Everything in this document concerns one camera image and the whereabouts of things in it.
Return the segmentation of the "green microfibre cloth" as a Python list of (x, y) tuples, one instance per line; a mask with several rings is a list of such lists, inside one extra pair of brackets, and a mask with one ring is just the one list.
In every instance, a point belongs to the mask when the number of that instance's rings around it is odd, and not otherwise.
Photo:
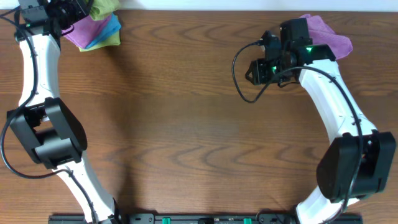
[(119, 0), (94, 0), (90, 9), (90, 16), (94, 21), (100, 21), (107, 18), (119, 8)]

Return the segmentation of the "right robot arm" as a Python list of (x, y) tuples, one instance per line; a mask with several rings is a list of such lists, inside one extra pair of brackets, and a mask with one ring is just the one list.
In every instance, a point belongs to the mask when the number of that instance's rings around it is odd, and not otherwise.
[(317, 166), (317, 187), (293, 214), (272, 214), (281, 223), (354, 223), (350, 205), (386, 187), (396, 140), (365, 117), (346, 87), (336, 57), (314, 44), (307, 31), (266, 31), (255, 41), (264, 57), (251, 62), (245, 77), (254, 85), (301, 85), (325, 125), (329, 148)]

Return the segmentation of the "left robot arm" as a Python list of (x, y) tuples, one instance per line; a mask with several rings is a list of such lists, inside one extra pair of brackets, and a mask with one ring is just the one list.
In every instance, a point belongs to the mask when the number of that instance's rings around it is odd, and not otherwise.
[(82, 124), (60, 99), (60, 39), (90, 15), (92, 5), (20, 1), (10, 20), (23, 56), (24, 77), (18, 106), (7, 112), (2, 133), (11, 130), (30, 159), (46, 168), (45, 178), (61, 178), (83, 210), (81, 217), (52, 217), (50, 223), (126, 222), (89, 163)]

